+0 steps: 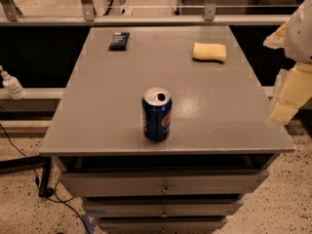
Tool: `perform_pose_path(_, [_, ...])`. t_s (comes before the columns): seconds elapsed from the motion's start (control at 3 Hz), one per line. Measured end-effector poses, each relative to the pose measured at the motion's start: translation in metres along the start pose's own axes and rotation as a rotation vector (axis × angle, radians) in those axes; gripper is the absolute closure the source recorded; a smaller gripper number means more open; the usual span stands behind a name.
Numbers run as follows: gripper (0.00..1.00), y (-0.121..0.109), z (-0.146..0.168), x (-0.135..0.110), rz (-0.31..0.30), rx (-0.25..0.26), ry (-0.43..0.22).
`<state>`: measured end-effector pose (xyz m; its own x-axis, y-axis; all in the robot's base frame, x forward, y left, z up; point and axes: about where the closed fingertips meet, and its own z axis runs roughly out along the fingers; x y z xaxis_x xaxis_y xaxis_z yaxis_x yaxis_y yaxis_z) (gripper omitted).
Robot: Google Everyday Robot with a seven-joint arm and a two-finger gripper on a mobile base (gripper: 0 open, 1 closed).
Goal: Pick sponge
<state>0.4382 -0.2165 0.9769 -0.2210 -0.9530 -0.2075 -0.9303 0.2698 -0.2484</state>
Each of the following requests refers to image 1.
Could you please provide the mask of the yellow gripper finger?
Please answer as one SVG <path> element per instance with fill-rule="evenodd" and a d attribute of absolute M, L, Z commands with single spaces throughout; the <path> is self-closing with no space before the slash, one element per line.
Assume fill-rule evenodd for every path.
<path fill-rule="evenodd" d="M 288 22 L 283 23 L 272 34 L 267 36 L 263 42 L 263 45 L 270 49 L 284 48 L 288 24 Z"/>

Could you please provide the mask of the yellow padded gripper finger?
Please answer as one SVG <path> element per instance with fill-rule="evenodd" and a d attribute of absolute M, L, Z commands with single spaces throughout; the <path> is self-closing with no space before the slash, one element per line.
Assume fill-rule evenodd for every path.
<path fill-rule="evenodd" d="M 297 62 L 290 70 L 281 69 L 276 77 L 267 122 L 286 125 L 312 98 L 312 64 Z"/>

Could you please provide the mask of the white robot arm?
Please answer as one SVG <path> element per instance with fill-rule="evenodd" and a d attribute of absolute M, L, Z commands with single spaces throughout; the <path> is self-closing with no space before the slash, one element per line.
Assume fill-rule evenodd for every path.
<path fill-rule="evenodd" d="M 277 75 L 267 116 L 269 124 L 286 125 L 312 98 L 312 0 L 304 0 L 263 45 L 282 48 L 285 56 L 295 61 L 293 68 Z"/>

